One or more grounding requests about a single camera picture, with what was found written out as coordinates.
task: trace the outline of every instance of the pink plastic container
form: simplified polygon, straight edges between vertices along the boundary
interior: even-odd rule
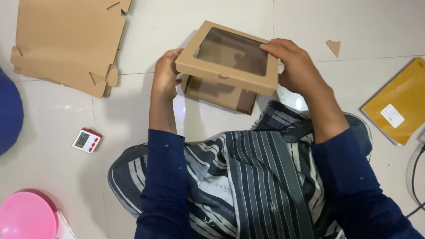
[[[56,232],[53,210],[37,194],[15,193],[0,207],[2,239],[54,239]]]

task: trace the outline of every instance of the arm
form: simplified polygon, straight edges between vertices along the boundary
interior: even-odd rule
[[[171,50],[155,67],[149,110],[148,167],[135,239],[190,238],[184,138],[177,135],[173,99],[181,49]]]
[[[307,103],[315,133],[314,161],[347,238],[422,238],[396,203],[382,194],[332,89],[307,52],[285,39],[261,48],[285,64],[279,83]]]

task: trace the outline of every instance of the red and white timer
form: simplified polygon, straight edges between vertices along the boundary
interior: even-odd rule
[[[101,138],[101,134],[96,133],[91,129],[82,128],[72,143],[72,147],[92,154]]]

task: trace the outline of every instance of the black cable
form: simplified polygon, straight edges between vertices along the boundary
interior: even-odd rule
[[[412,181],[411,181],[411,183],[412,183],[412,193],[413,193],[413,196],[414,196],[414,198],[415,198],[416,202],[419,204],[419,207],[417,207],[415,210],[413,210],[413,212],[409,213],[409,214],[406,216],[406,218],[409,218],[410,216],[412,216],[413,214],[415,214],[417,211],[419,211],[419,209],[422,209],[422,210],[424,210],[424,211],[425,211],[425,208],[424,208],[424,206],[425,206],[425,202],[424,202],[424,203],[421,203],[421,202],[419,201],[418,197],[416,196],[416,192],[415,192],[415,185],[414,185],[414,181],[415,181],[415,173],[416,173],[416,166],[418,165],[419,158],[421,157],[421,155],[422,155],[424,152],[425,152],[425,145],[423,145],[423,146],[422,146],[421,151],[420,151],[420,152],[419,152],[419,154],[418,154],[418,157],[416,157],[415,164],[413,165]]]

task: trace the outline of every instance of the blue long sleeve shirt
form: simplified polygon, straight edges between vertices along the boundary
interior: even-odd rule
[[[134,238],[192,238],[186,204],[189,173],[184,138],[150,129],[148,142],[142,214]],[[313,144],[312,153],[326,199],[334,202],[336,220],[348,239],[423,238],[397,204],[382,193],[351,129]]]

